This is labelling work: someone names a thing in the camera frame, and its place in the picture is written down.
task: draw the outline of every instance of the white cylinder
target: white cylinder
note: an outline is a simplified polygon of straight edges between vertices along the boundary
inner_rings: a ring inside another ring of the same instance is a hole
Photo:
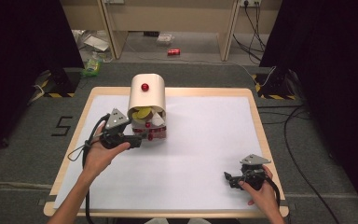
[[[139,74],[132,79],[127,115],[132,131],[152,141],[166,138],[165,83],[157,74]]]

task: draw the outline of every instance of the hand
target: hand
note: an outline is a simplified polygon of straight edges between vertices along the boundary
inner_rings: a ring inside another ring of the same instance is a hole
[[[263,165],[263,168],[269,178],[272,179],[272,172],[270,169],[265,165]],[[255,190],[244,181],[240,181],[239,184],[252,196],[252,200],[248,202],[248,205],[256,204],[257,207],[268,217],[270,222],[284,223],[283,217],[276,202],[275,191],[267,181],[263,182],[260,190]]]
[[[96,135],[101,133],[102,129],[103,125],[97,129]],[[92,181],[112,162],[116,155],[129,147],[130,143],[123,143],[115,148],[106,149],[99,142],[99,138],[93,139],[82,173],[48,223],[74,223]]]
[[[95,135],[99,135],[103,129],[104,123],[98,127]],[[125,151],[130,147],[130,143],[122,143],[112,149],[105,148],[99,138],[93,139],[91,142],[91,149],[86,158],[86,163],[83,168],[83,173],[97,177],[111,162],[112,159],[119,153]]]

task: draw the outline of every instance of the handheld controller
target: handheld controller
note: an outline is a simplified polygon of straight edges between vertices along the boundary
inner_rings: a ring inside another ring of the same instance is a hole
[[[118,109],[114,108],[108,120],[105,123],[102,134],[100,136],[101,144],[108,148],[114,148],[121,143],[129,142],[130,147],[140,147],[142,143],[142,136],[125,135],[123,132],[126,126],[131,123],[131,120],[123,115]]]
[[[263,164],[270,162],[267,159],[251,154],[240,161],[242,164],[242,176],[232,176],[225,172],[225,178],[233,189],[243,190],[239,184],[242,180],[252,186],[252,188],[260,190],[264,180],[269,178],[263,169]]]

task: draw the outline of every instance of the black cable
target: black cable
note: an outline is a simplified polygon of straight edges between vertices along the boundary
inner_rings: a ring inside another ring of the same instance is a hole
[[[252,57],[256,58],[258,61],[261,61],[261,59],[260,59],[259,57],[257,57],[255,54],[253,54],[253,53],[251,52],[251,49],[250,49],[249,47],[243,45],[243,44],[237,39],[237,37],[236,37],[235,35],[233,35],[233,37],[234,37],[235,41],[238,43],[238,45],[240,46],[240,48],[241,48],[243,51],[245,51],[245,52],[248,53],[249,55],[252,55]]]
[[[328,204],[322,198],[322,196],[319,194],[319,192],[316,190],[316,188],[314,186],[312,186],[312,184],[309,182],[309,180],[305,177],[304,173],[301,171],[301,169],[300,169],[299,165],[297,164],[296,159],[295,159],[295,157],[294,157],[294,155],[292,153],[292,149],[289,146],[289,142],[287,140],[287,123],[293,117],[293,115],[296,113],[296,111],[301,107],[302,107],[302,105],[297,107],[296,109],[294,109],[293,112],[290,114],[289,118],[287,118],[286,122],[284,123],[284,128],[283,128],[284,143],[286,144],[286,147],[287,147],[287,150],[289,152],[289,155],[292,158],[292,161],[293,161],[294,165],[296,166],[297,170],[299,171],[301,176],[304,178],[304,180],[307,182],[307,184],[310,186],[310,188],[313,190],[313,192],[315,192],[315,194],[318,196],[318,198],[322,201],[322,203],[327,208],[327,210],[330,212],[330,214],[333,217],[333,219],[335,220],[335,222],[338,224],[339,222],[338,222],[338,219],[337,219],[336,215],[333,213],[331,208],[328,206]]]
[[[272,188],[274,189],[275,197],[276,197],[276,200],[277,200],[277,205],[278,205],[278,207],[280,207],[281,206],[281,193],[279,192],[278,186],[272,181],[271,178],[269,178],[269,176],[267,176],[266,180],[272,186]]]
[[[255,39],[255,34],[252,36],[251,43],[249,44],[249,49],[252,47],[252,44],[253,44],[254,39]],[[259,64],[259,63],[255,63],[255,62],[252,60],[251,54],[248,54],[248,57],[249,57],[249,60],[250,60],[252,63],[254,63],[254,64]]]
[[[83,168],[84,168],[84,166],[86,164],[86,158],[89,155],[89,152],[90,152],[90,149],[91,149],[91,143],[92,143],[92,139],[94,138],[95,131],[100,126],[100,124],[104,120],[108,120],[109,117],[110,117],[110,115],[107,114],[107,115],[103,116],[102,118],[100,118],[100,120],[98,120],[98,122],[95,124],[94,128],[92,129],[91,134],[89,135],[89,140],[87,140],[85,142],[85,145],[83,146],[83,160],[82,160]],[[90,190],[88,190],[87,194],[86,194],[86,219],[87,219],[89,224],[93,224],[93,222],[91,220],[91,216],[90,216]]]
[[[302,111],[302,112],[298,112],[297,114],[293,115],[292,118],[297,118],[297,119],[310,119],[310,118],[303,118],[303,117],[300,117],[299,115],[300,114],[303,114],[303,113],[306,113],[306,111]],[[274,113],[274,112],[260,112],[260,114],[275,114],[275,115],[283,115],[283,116],[290,116],[288,114],[282,114],[282,113]],[[286,120],[283,120],[283,121],[275,121],[275,122],[262,122],[262,124],[282,124],[282,123],[285,123]]]
[[[77,161],[77,159],[78,159],[79,156],[80,156],[80,153],[77,154],[77,156],[76,156],[74,159],[71,158],[71,155],[72,155],[73,153],[75,153],[76,151],[78,151],[79,149],[81,149],[81,150],[80,150],[80,152],[81,152],[81,151],[83,150],[83,147],[84,147],[84,146],[85,146],[85,145],[83,145],[83,146],[81,146],[81,147],[78,147],[77,149],[71,151],[71,152],[66,156],[66,158],[68,158],[68,160],[70,160],[70,161]]]
[[[254,26],[252,20],[251,20],[251,17],[249,16],[248,14],[248,11],[247,11],[247,5],[245,5],[245,14],[246,14],[246,17],[248,18],[249,22],[251,23],[251,26],[252,26],[252,29],[254,31],[254,38],[256,37],[256,39],[259,41],[260,43],[260,46],[263,46],[265,47],[265,44],[263,43],[263,40],[261,39],[260,37],[260,33],[258,32],[258,22],[260,20],[260,12],[259,12],[259,9],[260,9],[260,5],[258,5],[258,3],[256,4],[256,8],[255,8],[255,13],[256,13],[256,24]]]
[[[260,8],[260,3],[255,2],[255,29],[256,29],[256,33],[258,36],[258,41],[260,43],[260,48],[264,51],[264,48],[266,47],[266,45],[263,43],[263,40],[260,37],[260,32],[258,31],[258,22],[260,21],[260,14],[261,14],[261,8]]]
[[[83,47],[79,48],[78,50],[84,49],[86,46],[87,46],[87,45],[85,45],[85,46],[83,46]]]
[[[263,109],[263,108],[289,108],[289,107],[299,107],[302,105],[261,105],[258,106],[257,109]]]

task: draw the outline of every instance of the electrical cord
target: electrical cord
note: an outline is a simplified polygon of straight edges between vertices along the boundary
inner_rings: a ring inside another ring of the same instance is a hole
[[[267,84],[267,82],[269,81],[269,78],[271,77],[272,73],[274,73],[275,69],[276,69],[276,66],[273,66],[273,67],[271,67],[271,69],[269,69],[268,76],[267,76],[266,80],[264,81],[264,83],[258,84],[260,87],[264,87]]]
[[[310,119],[310,118],[303,118],[300,117],[300,114],[306,113],[306,111],[303,112],[298,112],[297,114],[293,115],[292,118],[297,118],[297,119]],[[283,115],[283,116],[287,116],[289,117],[289,114],[283,114],[283,113],[276,113],[276,112],[259,112],[259,114],[274,114],[274,115]],[[283,121],[276,121],[276,122],[262,122],[262,124],[282,124],[285,123],[286,120]]]
[[[36,97],[34,97],[33,99],[31,99],[27,105],[30,105],[31,103],[33,103],[34,101],[36,101],[37,99],[39,99],[40,97],[42,97],[45,92],[43,91],[43,89],[39,86],[39,85],[34,85],[34,87],[38,90],[40,90],[40,92],[36,95]]]
[[[258,106],[257,109],[264,109],[264,108],[293,108],[302,105],[261,105]]]
[[[249,73],[248,69],[245,68],[244,65],[240,65],[238,63],[232,63],[232,62],[211,62],[211,61],[206,61],[206,60],[185,60],[185,59],[166,59],[166,58],[158,58],[158,57],[144,57],[141,56],[139,54],[139,52],[137,50],[135,50],[128,42],[127,42],[127,38],[125,38],[121,33],[117,34],[119,36],[119,38],[121,39],[121,41],[123,41],[123,43],[130,49],[132,50],[132,52],[134,52],[136,54],[136,56],[142,60],[157,60],[157,61],[164,61],[164,62],[185,62],[185,63],[209,63],[209,64],[223,64],[223,63],[230,63],[230,64],[235,64],[239,67],[241,67],[243,70],[245,70],[246,74],[252,79],[252,81],[254,82],[254,84],[257,84],[257,82],[255,81],[255,79],[253,78],[252,74]]]
[[[256,39],[258,40],[259,45],[260,45],[260,48],[261,48],[260,51],[264,52],[264,48],[265,48],[266,45],[263,43],[263,40],[261,39],[259,30],[258,30],[258,27],[259,27],[258,24],[259,24],[259,21],[260,21],[260,14],[261,14],[261,13],[260,13],[260,11],[261,11],[261,10],[260,10],[260,5],[259,5],[257,2],[255,3],[255,14],[256,14],[256,15],[255,15],[255,25],[254,25],[254,23],[252,22],[252,20],[251,20],[249,14],[248,14],[248,11],[247,11],[248,5],[249,5],[249,2],[248,2],[248,1],[245,1],[245,2],[244,2],[245,14],[246,14],[246,17],[248,18],[249,22],[251,23],[252,29],[253,29],[253,31],[254,31],[254,35],[253,35],[253,37],[252,37],[250,46],[247,47],[247,49],[248,49],[248,51],[250,51],[250,50],[252,49],[253,41],[254,41],[254,39],[256,38]],[[255,57],[254,54],[249,53],[248,55],[249,55],[249,59],[250,59],[250,61],[251,61],[252,63],[258,64],[258,63],[254,62],[254,61],[252,60],[251,56],[254,57],[255,59],[257,59],[258,61],[261,61],[261,59],[258,58],[258,57]]]
[[[310,188],[313,190],[313,192],[315,192],[315,194],[318,196],[318,198],[321,200],[321,202],[324,204],[324,206],[327,208],[327,210],[329,211],[329,213],[331,214],[331,216],[333,217],[333,219],[335,220],[335,222],[338,224],[338,219],[336,217],[336,215],[334,214],[334,212],[331,210],[331,208],[328,206],[328,204],[326,203],[326,201],[324,200],[324,198],[320,195],[320,193],[316,190],[316,188],[314,186],[312,186],[312,184],[310,183],[310,181],[307,179],[307,177],[304,175],[304,173],[302,172],[301,168],[299,167],[298,163],[296,162],[296,159],[293,155],[292,149],[289,146],[289,142],[287,140],[287,123],[289,122],[289,120],[291,118],[293,118],[294,114],[297,112],[297,110],[299,108],[301,108],[302,105],[300,105],[299,107],[297,107],[296,109],[293,110],[293,112],[289,115],[289,118],[287,118],[287,120],[284,123],[284,128],[283,128],[283,135],[284,135],[284,143],[286,144],[286,148],[289,152],[289,155],[295,165],[295,167],[297,168],[297,170],[299,171],[299,173],[301,174],[301,176],[303,177],[303,179],[307,182],[307,184],[310,186]]]
[[[232,35],[234,37],[234,40],[237,42],[237,44],[240,46],[240,48],[245,51],[246,53],[252,55],[252,57],[256,58],[258,61],[261,61],[261,59],[259,57],[257,57],[254,53],[252,53],[252,50],[254,51],[258,51],[258,52],[263,52],[262,50],[259,49],[251,49],[250,47],[245,46],[244,44],[242,44],[235,35]]]
[[[259,175],[259,174],[255,174],[255,175],[266,180],[272,186],[272,188],[275,191],[275,199],[276,199],[277,205],[278,205],[278,207],[280,207],[281,206],[281,193],[279,192],[278,186],[267,175]]]
[[[109,114],[103,116],[100,118],[100,120],[98,120],[98,122],[95,124],[94,128],[92,129],[91,134],[89,135],[89,140],[87,140],[83,146],[83,160],[82,160],[82,166],[84,168],[84,166],[86,165],[86,158],[89,155],[90,149],[91,149],[91,145],[92,145],[92,139],[95,138],[94,134],[96,132],[96,130],[98,129],[98,127],[100,126],[100,124],[109,119]],[[91,216],[90,216],[90,190],[87,191],[86,194],[86,219],[88,221],[89,224],[93,224],[92,220],[91,220]]]
[[[100,133],[100,134],[97,134],[97,135],[94,136],[94,138],[99,137],[99,136],[101,136],[101,135],[102,135],[101,133]],[[75,150],[71,151],[71,152],[66,156],[66,158],[67,158],[68,160],[70,160],[70,161],[77,161],[77,159],[78,159],[79,156],[80,156],[80,153],[77,154],[77,156],[76,156],[74,159],[71,158],[72,154],[74,154],[74,153],[75,153],[76,151],[78,151],[79,149],[81,149],[80,152],[82,152],[82,151],[83,151],[83,147],[84,147],[85,145],[88,145],[88,144],[89,144],[89,141],[86,141],[84,145],[82,145],[81,147],[77,147]]]
[[[291,81],[291,84],[292,84],[291,87],[294,89],[294,92],[290,91],[289,82],[286,82],[287,90],[289,90],[290,93],[292,95],[295,95],[298,99],[306,101],[305,97],[303,96],[303,92],[302,92],[303,88],[302,88],[301,82],[298,79],[296,72],[291,69],[288,69],[288,71],[289,72],[288,72],[287,78],[288,78],[288,80]]]

